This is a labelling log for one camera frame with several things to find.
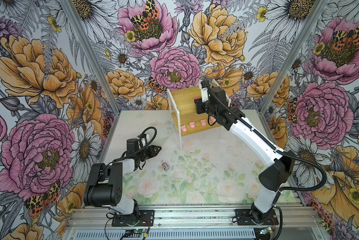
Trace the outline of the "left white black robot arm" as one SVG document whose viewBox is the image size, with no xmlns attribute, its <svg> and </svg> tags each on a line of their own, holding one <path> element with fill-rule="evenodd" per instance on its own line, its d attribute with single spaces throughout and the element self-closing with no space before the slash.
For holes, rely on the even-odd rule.
<svg viewBox="0 0 359 240">
<path fill-rule="evenodd" d="M 122 193 L 123 176 L 142 169 L 141 163 L 154 158 L 162 147 L 128 147 L 120 161 L 94 164 L 86 183 L 83 201 L 86 206 L 105 208 L 114 214 L 113 227 L 136 226 L 142 215 L 136 200 Z"/>
</svg>

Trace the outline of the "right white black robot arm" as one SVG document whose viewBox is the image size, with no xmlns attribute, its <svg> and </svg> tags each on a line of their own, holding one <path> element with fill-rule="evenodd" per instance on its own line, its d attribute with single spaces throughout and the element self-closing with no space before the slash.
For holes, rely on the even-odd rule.
<svg viewBox="0 0 359 240">
<path fill-rule="evenodd" d="M 242 140 L 260 158 L 264 170 L 259 174 L 261 183 L 259 195 L 251 206 L 248 217 L 241 219 L 260 225 L 271 215 L 281 195 L 282 187 L 292 173 L 295 160 L 272 143 L 245 116 L 228 106 L 225 91 L 220 87 L 200 86 L 201 96 L 194 98 L 197 114 L 207 114 L 227 131 Z"/>
</svg>

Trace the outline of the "white wooden two-tier shelf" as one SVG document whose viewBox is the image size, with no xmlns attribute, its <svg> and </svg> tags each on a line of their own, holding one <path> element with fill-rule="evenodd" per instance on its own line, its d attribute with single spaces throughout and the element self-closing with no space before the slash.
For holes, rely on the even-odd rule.
<svg viewBox="0 0 359 240">
<path fill-rule="evenodd" d="M 176 91 L 168 90 L 167 95 L 174 132 L 181 150 L 185 147 L 186 141 L 193 137 L 202 141 L 211 140 L 213 143 L 223 138 L 225 129 L 221 125 L 215 123 L 211 126 L 213 123 L 208 124 L 207 114 L 198 115 L 196 112 L 194 98 L 201 97 L 199 86 Z M 202 126 L 201 120 L 206 120 L 207 125 Z M 195 122 L 196 127 L 194 129 L 191 129 L 190 122 Z M 183 125 L 187 127 L 186 132 L 181 131 Z"/>
</svg>

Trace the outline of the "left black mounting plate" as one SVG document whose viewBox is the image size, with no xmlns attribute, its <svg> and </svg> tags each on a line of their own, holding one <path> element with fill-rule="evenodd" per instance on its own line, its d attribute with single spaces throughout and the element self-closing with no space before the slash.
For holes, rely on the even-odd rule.
<svg viewBox="0 0 359 240">
<path fill-rule="evenodd" d="M 112 218 L 112 227 L 152 227 L 154 223 L 154 210 L 139 210 L 130 215 L 116 214 Z"/>
</svg>

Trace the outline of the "black mounting plate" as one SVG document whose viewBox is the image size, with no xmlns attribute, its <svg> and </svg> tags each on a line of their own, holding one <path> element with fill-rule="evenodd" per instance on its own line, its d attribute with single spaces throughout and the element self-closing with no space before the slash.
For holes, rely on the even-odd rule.
<svg viewBox="0 0 359 240">
<path fill-rule="evenodd" d="M 154 223 L 154 210 L 139 210 L 130 215 L 116 214 L 112 218 L 112 227 L 152 227 Z"/>
<path fill-rule="evenodd" d="M 276 226 L 279 224 L 276 212 L 273 209 L 267 213 L 251 209 L 236 209 L 232 222 L 239 226 Z"/>
</svg>

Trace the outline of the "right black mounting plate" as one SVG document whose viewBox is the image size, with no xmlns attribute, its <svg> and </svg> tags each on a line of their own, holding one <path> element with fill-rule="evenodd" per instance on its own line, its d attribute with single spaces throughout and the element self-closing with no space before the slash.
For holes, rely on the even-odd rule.
<svg viewBox="0 0 359 240">
<path fill-rule="evenodd" d="M 273 209 L 267 213 L 251 209 L 236 209 L 232 222 L 239 226 L 276 226 L 279 224 L 276 212 Z"/>
</svg>

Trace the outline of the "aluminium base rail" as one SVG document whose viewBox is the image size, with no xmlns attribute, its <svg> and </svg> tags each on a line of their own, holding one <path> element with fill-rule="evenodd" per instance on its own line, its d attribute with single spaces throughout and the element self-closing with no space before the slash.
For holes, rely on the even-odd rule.
<svg viewBox="0 0 359 240">
<path fill-rule="evenodd" d="M 313 207 L 297 204 L 279 204 L 286 228 L 320 227 L 321 220 Z M 248 209 L 248 205 L 214 206 L 145 206 L 143 211 L 154 210 L 152 229 L 179 228 L 228 228 L 237 227 L 232 218 L 237 209 Z M 68 230 L 103 229 L 111 221 L 106 217 L 107 209 L 87 207 L 76 210 L 67 225 Z"/>
</svg>

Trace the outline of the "aluminium right corner post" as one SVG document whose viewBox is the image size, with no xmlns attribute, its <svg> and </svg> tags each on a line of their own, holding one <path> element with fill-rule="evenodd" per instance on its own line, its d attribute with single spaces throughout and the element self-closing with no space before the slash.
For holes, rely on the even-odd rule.
<svg viewBox="0 0 359 240">
<path fill-rule="evenodd" d="M 311 33 L 312 29 L 316 26 L 321 14 L 323 13 L 325 6 L 327 5 L 328 1 L 316 1 L 313 5 L 313 8 L 303 24 L 301 28 L 301 32 L 297 34 L 295 42 L 293 43 L 290 51 L 288 52 L 284 63 L 282 64 L 275 81 L 273 82 L 272 86 L 269 89 L 264 101 L 262 102 L 259 112 L 260 114 L 264 114 L 265 110 L 269 106 L 269 104 L 274 99 L 278 89 L 280 88 L 281 84 L 283 83 L 293 61 L 298 55 L 298 50 L 303 47 L 306 39 L 308 38 L 309 34 Z"/>
</svg>

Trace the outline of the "aluminium corner post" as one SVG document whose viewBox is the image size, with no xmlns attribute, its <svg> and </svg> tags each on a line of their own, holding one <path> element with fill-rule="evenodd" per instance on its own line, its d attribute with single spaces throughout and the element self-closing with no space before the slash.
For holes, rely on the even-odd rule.
<svg viewBox="0 0 359 240">
<path fill-rule="evenodd" d="M 321 14 L 323 13 L 325 6 L 327 5 L 328 1 L 316 1 L 313 5 L 313 8 L 303 24 L 301 28 L 301 32 L 297 34 L 295 42 L 293 43 L 290 51 L 288 52 L 284 63 L 282 64 L 275 81 L 273 82 L 272 86 L 269 89 L 264 101 L 262 102 L 259 112 L 260 114 L 264 114 L 265 110 L 269 106 L 269 104 L 274 99 L 278 89 L 280 88 L 281 84 L 283 83 L 293 61 L 298 55 L 298 50 L 303 47 L 306 39 L 308 38 L 309 34 L 311 33 L 312 29 L 316 26 Z"/>
<path fill-rule="evenodd" d="M 86 34 L 85 27 L 80 22 L 79 16 L 77 14 L 77 11 L 75 10 L 73 2 L 72 1 L 62 1 L 61 5 L 67 15 L 67 19 L 69 20 L 72 28 L 74 29 L 77 40 L 80 42 L 82 49 L 84 50 L 84 52 L 90 62 L 90 65 L 93 68 L 93 71 L 99 80 L 99 83 L 103 87 L 104 93 L 109 101 L 109 104 L 110 104 L 113 112 L 118 117 L 120 114 L 120 108 L 114 98 L 112 90 L 110 89 L 109 83 L 107 82 L 107 80 L 105 78 L 105 74 L 104 74 L 103 69 L 97 59 L 95 51 L 92 48 L 90 39 Z"/>
</svg>

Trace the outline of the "aluminium left corner post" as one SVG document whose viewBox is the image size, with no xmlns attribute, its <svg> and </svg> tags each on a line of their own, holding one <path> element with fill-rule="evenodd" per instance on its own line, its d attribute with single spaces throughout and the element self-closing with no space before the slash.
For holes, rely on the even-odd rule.
<svg viewBox="0 0 359 240">
<path fill-rule="evenodd" d="M 61 5 L 67 15 L 67 19 L 69 20 L 72 28 L 74 29 L 77 40 L 80 42 L 82 49 L 84 50 L 84 52 L 90 62 L 90 65 L 93 68 L 93 71 L 99 80 L 99 83 L 103 87 L 104 93 L 109 101 L 109 104 L 110 104 L 113 112 L 118 117 L 120 114 L 120 108 L 114 98 L 112 90 L 110 89 L 109 83 L 107 82 L 107 80 L 105 78 L 105 74 L 104 74 L 103 69 L 97 59 L 95 51 L 92 48 L 90 39 L 86 34 L 85 27 L 80 22 L 79 16 L 77 14 L 77 11 L 75 10 L 73 2 L 72 1 L 62 1 Z"/>
</svg>

